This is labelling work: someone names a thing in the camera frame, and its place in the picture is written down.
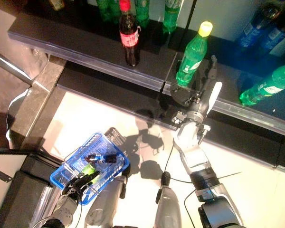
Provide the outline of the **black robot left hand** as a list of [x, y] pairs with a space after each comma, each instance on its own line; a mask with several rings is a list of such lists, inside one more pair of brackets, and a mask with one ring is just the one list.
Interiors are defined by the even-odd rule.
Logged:
[[95, 171], [92, 174], [82, 174], [80, 177], [74, 177], [70, 180], [62, 190], [62, 196], [67, 196], [73, 199], [77, 204], [82, 201], [84, 191], [92, 185], [92, 180], [100, 174]]

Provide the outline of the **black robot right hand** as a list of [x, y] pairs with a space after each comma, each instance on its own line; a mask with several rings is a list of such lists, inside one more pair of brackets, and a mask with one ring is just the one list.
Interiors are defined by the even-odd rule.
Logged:
[[205, 119], [209, 114], [222, 88], [222, 82], [217, 80], [217, 71], [218, 60], [212, 55], [207, 67], [196, 71], [188, 86], [177, 83], [170, 86], [173, 100], [186, 107], [188, 119], [198, 115]]

